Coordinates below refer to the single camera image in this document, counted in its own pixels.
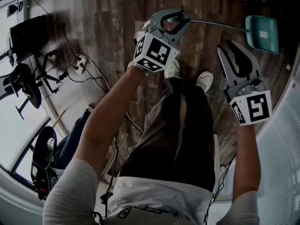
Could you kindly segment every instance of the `wire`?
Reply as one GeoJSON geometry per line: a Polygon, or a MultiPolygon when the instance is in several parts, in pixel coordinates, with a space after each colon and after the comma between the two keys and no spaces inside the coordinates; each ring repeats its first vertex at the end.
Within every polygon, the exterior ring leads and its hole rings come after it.
{"type": "Polygon", "coordinates": [[[131,149],[135,149],[135,148],[136,148],[136,146],[133,146],[133,147],[128,148],[128,153],[131,154],[132,151],[130,151],[130,150],[131,150],[131,149]]]}
{"type": "Polygon", "coordinates": [[[55,24],[55,26],[59,29],[59,28],[61,28],[61,30],[62,30],[62,33],[63,33],[63,35],[64,35],[64,37],[65,37],[65,39],[66,39],[66,41],[67,41],[67,44],[68,44],[68,46],[69,46],[69,49],[70,49],[70,51],[71,51],[71,53],[73,54],[73,56],[74,57],[76,57],[75,56],[75,53],[73,52],[73,50],[72,50],[72,48],[71,48],[71,45],[70,45],[70,43],[69,43],[69,39],[68,39],[68,37],[66,36],[66,33],[65,33],[65,27],[66,27],[66,24],[65,23],[63,23],[62,25],[61,25],[61,27],[59,27],[59,25],[57,24],[57,22],[55,21],[55,19],[46,11],[46,9],[44,9],[43,8],[43,6],[42,5],[40,5],[36,0],[34,0],[35,1],[35,3],[36,4],[38,4],[47,14],[48,14],[48,16],[52,19],[52,21],[54,22],[54,24],[55,24]]]}
{"type": "Polygon", "coordinates": [[[229,171],[229,168],[230,168],[230,165],[231,163],[233,162],[233,159],[235,158],[236,156],[236,153],[234,154],[234,156],[231,158],[230,162],[226,165],[226,169],[224,170],[224,172],[222,173],[222,175],[220,176],[220,179],[219,179],[219,183],[218,183],[218,188],[216,190],[216,193],[212,193],[211,195],[211,198],[210,198],[210,203],[207,207],[207,210],[206,210],[206,214],[204,216],[204,221],[203,221],[203,224],[205,223],[205,225],[207,225],[207,218],[208,218],[208,215],[209,215],[209,210],[210,210],[210,206],[215,202],[215,200],[217,199],[220,191],[224,188],[225,184],[224,184],[224,180],[225,180],[225,177],[226,175],[228,174],[228,171],[229,171]]]}
{"type": "Polygon", "coordinates": [[[69,65],[68,67],[67,67],[67,69],[66,69],[66,73],[67,73],[67,76],[68,76],[68,78],[71,80],[71,81],[73,81],[73,82],[75,82],[75,83],[84,83],[85,81],[87,81],[87,80],[89,80],[89,79],[92,79],[92,80],[94,80],[95,82],[96,82],[96,84],[105,92],[105,93],[107,93],[107,90],[105,90],[97,81],[96,81],[96,79],[99,79],[99,78],[102,78],[102,77],[94,77],[85,67],[82,67],[84,70],[86,70],[88,73],[89,73],[89,75],[90,75],[90,77],[89,78],[87,78],[87,79],[85,79],[85,80],[83,80],[83,81],[77,81],[77,80],[74,80],[73,78],[71,78],[71,76],[70,76],[70,74],[68,73],[68,68],[70,67],[70,66],[73,66],[74,67],[74,65],[73,64],[71,64],[71,65],[69,65]]]}
{"type": "Polygon", "coordinates": [[[92,75],[85,67],[82,66],[82,68],[83,68],[85,71],[87,71],[87,72],[89,73],[89,75],[94,79],[95,83],[97,83],[97,85],[98,85],[104,92],[106,92],[106,93],[108,92],[108,91],[104,90],[103,87],[100,86],[100,84],[96,81],[96,79],[93,77],[93,75],[92,75]]]}
{"type": "MultiPolygon", "coordinates": [[[[89,56],[87,56],[87,55],[85,55],[85,54],[82,54],[82,53],[78,53],[78,54],[76,54],[76,56],[79,56],[79,55],[81,55],[81,56],[83,56],[83,57],[85,57],[86,59],[88,59],[89,61],[91,61],[91,63],[93,64],[93,66],[95,67],[95,69],[100,73],[100,75],[103,77],[103,80],[104,80],[104,82],[105,82],[105,84],[106,84],[106,86],[108,87],[108,89],[109,90],[111,90],[111,87],[109,86],[109,84],[108,84],[108,81],[106,80],[106,78],[104,77],[104,75],[102,74],[102,72],[99,70],[99,68],[97,67],[97,65],[96,65],[96,63],[89,57],[89,56]]],[[[134,125],[134,127],[137,129],[137,130],[140,130],[142,133],[144,133],[144,131],[131,119],[131,117],[129,116],[129,113],[128,112],[126,112],[126,115],[128,116],[128,119],[129,119],[129,121],[134,125]]]]}
{"type": "Polygon", "coordinates": [[[48,98],[48,97],[50,97],[53,93],[51,93],[50,95],[48,95],[48,96],[46,96],[46,97],[44,97],[43,99],[35,99],[35,98],[33,98],[34,100],[36,100],[36,101],[42,101],[42,100],[44,100],[44,99],[46,99],[46,98],[48,98]]]}
{"type": "Polygon", "coordinates": [[[66,41],[67,41],[67,44],[68,44],[68,46],[69,46],[69,49],[70,49],[71,53],[73,54],[74,57],[76,57],[76,55],[75,55],[75,53],[73,52],[73,50],[72,50],[72,48],[71,48],[71,45],[70,45],[70,43],[69,43],[69,39],[68,39],[68,37],[67,37],[67,35],[66,35],[66,33],[65,33],[65,27],[66,27],[66,24],[63,23],[62,26],[61,26],[62,33],[63,33],[63,35],[65,36],[65,39],[66,39],[66,41]]]}
{"type": "Polygon", "coordinates": [[[114,139],[114,145],[115,145],[115,148],[116,148],[116,158],[114,159],[112,177],[111,177],[111,180],[109,182],[108,189],[106,191],[105,218],[107,218],[107,203],[108,203],[108,199],[109,199],[109,195],[110,195],[110,190],[111,190],[111,187],[112,187],[112,184],[113,184],[113,176],[114,176],[114,173],[116,171],[116,165],[117,165],[117,160],[118,160],[118,155],[119,155],[119,148],[118,148],[118,144],[117,144],[118,133],[119,133],[119,131],[117,131],[117,134],[116,134],[115,139],[114,139]]]}

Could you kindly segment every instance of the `person's arm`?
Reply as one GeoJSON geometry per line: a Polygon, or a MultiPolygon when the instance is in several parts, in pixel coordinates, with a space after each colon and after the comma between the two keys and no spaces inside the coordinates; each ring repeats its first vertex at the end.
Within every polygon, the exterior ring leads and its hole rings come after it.
{"type": "Polygon", "coordinates": [[[89,163],[100,178],[109,145],[116,135],[135,91],[145,73],[130,66],[87,120],[74,154],[89,163]]]}
{"type": "Polygon", "coordinates": [[[261,167],[254,125],[238,125],[238,147],[233,179],[234,202],[249,191],[257,191],[261,181],[261,167]]]}

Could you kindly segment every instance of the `electrical outlet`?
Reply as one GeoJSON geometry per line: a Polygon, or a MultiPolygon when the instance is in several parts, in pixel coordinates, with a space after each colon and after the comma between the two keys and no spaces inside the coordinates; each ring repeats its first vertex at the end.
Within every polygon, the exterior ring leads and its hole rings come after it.
{"type": "Polygon", "coordinates": [[[79,58],[80,58],[80,60],[78,60],[77,61],[77,64],[76,64],[76,67],[78,67],[78,69],[77,70],[75,70],[75,72],[78,74],[78,75],[81,75],[81,74],[83,74],[83,72],[84,72],[84,68],[85,68],[85,66],[86,66],[86,61],[87,61],[87,59],[86,59],[86,57],[85,56],[82,56],[82,55],[79,55],[79,58]]]}

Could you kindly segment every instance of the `white wall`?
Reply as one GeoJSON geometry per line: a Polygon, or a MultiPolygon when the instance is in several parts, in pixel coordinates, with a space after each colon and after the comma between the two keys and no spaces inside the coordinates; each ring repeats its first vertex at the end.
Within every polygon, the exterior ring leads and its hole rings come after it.
{"type": "Polygon", "coordinates": [[[4,225],[41,225],[43,206],[37,193],[0,169],[0,221],[4,225]]]}

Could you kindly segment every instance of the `dustpan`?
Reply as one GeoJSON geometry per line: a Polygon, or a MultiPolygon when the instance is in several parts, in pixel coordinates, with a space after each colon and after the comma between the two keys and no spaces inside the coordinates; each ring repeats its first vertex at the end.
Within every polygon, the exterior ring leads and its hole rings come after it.
{"type": "Polygon", "coordinates": [[[248,44],[255,49],[278,54],[278,32],[276,20],[264,16],[246,18],[248,44]]]}

